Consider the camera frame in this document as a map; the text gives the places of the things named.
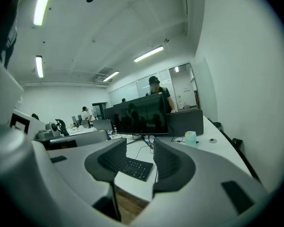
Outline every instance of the workstation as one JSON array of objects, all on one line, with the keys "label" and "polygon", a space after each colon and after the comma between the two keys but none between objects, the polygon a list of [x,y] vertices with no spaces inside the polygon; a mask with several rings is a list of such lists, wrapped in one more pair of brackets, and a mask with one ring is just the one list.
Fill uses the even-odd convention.
[{"label": "workstation", "polygon": [[45,226],[259,214],[284,178],[284,38],[263,30],[280,26],[272,11],[238,1],[20,0],[0,59],[0,186],[22,213]]}]

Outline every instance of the ceiling beam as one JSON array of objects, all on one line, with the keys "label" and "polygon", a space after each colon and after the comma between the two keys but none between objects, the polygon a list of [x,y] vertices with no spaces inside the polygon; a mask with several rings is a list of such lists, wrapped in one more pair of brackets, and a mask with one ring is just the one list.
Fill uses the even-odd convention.
[{"label": "ceiling beam", "polygon": [[161,32],[161,30],[168,29],[178,24],[186,23],[187,16],[172,17],[164,20],[163,22],[164,23],[162,23],[162,26],[160,27],[156,26],[152,29],[145,29],[138,34],[135,32],[131,36],[127,37],[99,63],[100,66],[96,69],[96,71],[101,71],[104,67],[108,67],[109,65],[113,64],[116,58],[125,53],[127,50],[131,49],[141,40],[151,37],[153,34]]},{"label": "ceiling beam", "polygon": [[81,46],[78,48],[75,58],[70,67],[70,74],[72,74],[73,69],[75,69],[78,61],[81,59],[83,53],[85,53],[86,48],[88,47],[92,38],[106,25],[108,24],[115,16],[117,16],[121,11],[128,6],[128,2],[132,0],[118,0],[116,4],[109,7],[106,11],[104,11],[100,17],[97,18],[97,22],[94,23],[95,18],[92,17],[89,24],[91,24],[91,29],[84,36]]}]

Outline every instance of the white ceiling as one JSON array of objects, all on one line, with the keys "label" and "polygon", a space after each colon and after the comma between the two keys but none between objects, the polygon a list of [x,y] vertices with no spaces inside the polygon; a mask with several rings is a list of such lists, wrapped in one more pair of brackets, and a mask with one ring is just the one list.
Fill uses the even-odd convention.
[{"label": "white ceiling", "polygon": [[[34,26],[36,1],[19,3],[17,43],[8,67],[19,83],[95,82],[103,68],[110,74],[152,46],[169,50],[165,38],[187,33],[186,0],[49,0],[43,25]],[[36,55],[43,57],[43,79]]]}]

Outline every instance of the ceiling light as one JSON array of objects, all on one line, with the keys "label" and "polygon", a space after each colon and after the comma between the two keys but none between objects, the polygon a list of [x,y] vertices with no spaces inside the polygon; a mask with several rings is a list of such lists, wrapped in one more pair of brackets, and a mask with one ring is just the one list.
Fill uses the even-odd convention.
[{"label": "ceiling light", "polygon": [[42,69],[42,56],[36,56],[36,65],[37,65],[37,72],[40,78],[43,77],[43,69]]},{"label": "ceiling light", "polygon": [[108,78],[105,78],[103,81],[108,81],[110,80],[112,77],[114,77],[115,75],[119,74],[118,71],[114,72],[113,74],[111,74]]},{"label": "ceiling light", "polygon": [[48,0],[37,1],[35,15],[34,15],[34,25],[39,25],[39,26],[42,25],[47,2]]},{"label": "ceiling light", "polygon": [[154,49],[154,50],[152,50],[150,52],[147,52],[146,54],[138,57],[137,59],[134,59],[134,62],[138,62],[138,61],[140,61],[140,60],[142,60],[142,59],[144,59],[144,58],[146,58],[146,57],[148,57],[150,55],[153,55],[153,54],[155,54],[155,53],[157,53],[159,51],[163,51],[163,50],[164,50],[163,46],[160,46],[160,47],[158,47],[158,48],[156,48],[156,49]]}]

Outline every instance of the office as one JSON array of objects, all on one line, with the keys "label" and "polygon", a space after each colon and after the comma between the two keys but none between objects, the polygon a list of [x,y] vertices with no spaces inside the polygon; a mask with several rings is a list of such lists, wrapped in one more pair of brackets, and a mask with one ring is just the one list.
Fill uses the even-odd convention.
[{"label": "office", "polygon": [[[18,109],[69,124],[74,108],[79,114],[83,106],[140,97],[140,80],[153,74],[161,82],[164,75],[172,79],[169,69],[190,63],[204,115],[243,140],[245,156],[272,192],[284,174],[284,28],[270,7],[259,0],[109,1],[49,0],[43,25],[34,29],[28,26],[32,16],[21,17],[19,6],[18,41],[8,67],[25,90]],[[28,7],[33,14],[34,6]],[[91,16],[80,17],[77,9]],[[133,61],[161,45],[163,51]],[[43,79],[32,72],[37,55]],[[116,70],[107,86],[96,82]]]}]

